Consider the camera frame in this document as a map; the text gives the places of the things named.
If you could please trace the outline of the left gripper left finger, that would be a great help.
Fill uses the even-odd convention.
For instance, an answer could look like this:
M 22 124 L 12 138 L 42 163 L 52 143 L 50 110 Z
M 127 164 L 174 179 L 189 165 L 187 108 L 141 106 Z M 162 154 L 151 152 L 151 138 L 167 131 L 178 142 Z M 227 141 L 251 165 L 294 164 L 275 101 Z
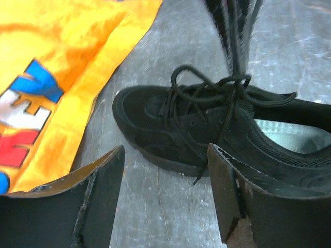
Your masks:
M 125 149 L 31 191 L 1 196 L 1 247 L 108 247 Z

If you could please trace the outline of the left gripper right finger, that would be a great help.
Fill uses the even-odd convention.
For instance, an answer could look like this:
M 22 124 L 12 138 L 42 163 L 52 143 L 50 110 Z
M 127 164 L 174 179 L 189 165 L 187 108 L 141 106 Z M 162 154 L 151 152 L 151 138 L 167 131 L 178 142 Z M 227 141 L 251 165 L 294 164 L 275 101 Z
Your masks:
M 330 247 L 330 174 L 276 179 L 215 144 L 208 165 L 221 240 L 233 247 Z

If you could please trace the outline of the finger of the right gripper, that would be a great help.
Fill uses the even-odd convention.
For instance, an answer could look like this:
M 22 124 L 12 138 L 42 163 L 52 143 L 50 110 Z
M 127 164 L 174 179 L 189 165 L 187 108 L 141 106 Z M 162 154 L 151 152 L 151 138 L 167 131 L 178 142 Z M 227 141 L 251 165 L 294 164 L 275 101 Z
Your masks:
M 262 0 L 234 1 L 235 41 L 240 74 L 247 72 L 250 38 L 262 4 Z
M 205 1 L 221 39 L 230 75 L 238 74 L 237 49 L 234 36 L 233 16 L 229 12 L 228 1 Z

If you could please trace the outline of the black sneaker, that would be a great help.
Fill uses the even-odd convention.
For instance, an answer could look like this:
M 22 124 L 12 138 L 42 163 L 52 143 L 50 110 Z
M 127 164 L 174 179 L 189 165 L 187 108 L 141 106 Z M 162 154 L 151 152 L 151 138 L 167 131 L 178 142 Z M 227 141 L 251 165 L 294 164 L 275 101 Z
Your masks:
M 132 86 L 113 100 L 114 119 L 127 141 L 158 167 L 200 179 L 207 176 L 207 147 L 273 179 L 330 193 L 330 145 L 301 154 L 262 131 L 258 120 L 317 128 L 330 134 L 330 106 L 250 86 L 248 74 L 214 83 L 183 65 L 171 87 Z

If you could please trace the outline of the orange Mickey Mouse pillow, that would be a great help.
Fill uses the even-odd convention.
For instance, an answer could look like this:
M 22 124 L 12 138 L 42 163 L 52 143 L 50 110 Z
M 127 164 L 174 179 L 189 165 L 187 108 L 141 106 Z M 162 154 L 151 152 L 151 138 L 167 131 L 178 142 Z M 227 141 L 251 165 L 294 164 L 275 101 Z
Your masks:
M 161 1 L 1 1 L 1 193 L 69 173 L 95 101 Z

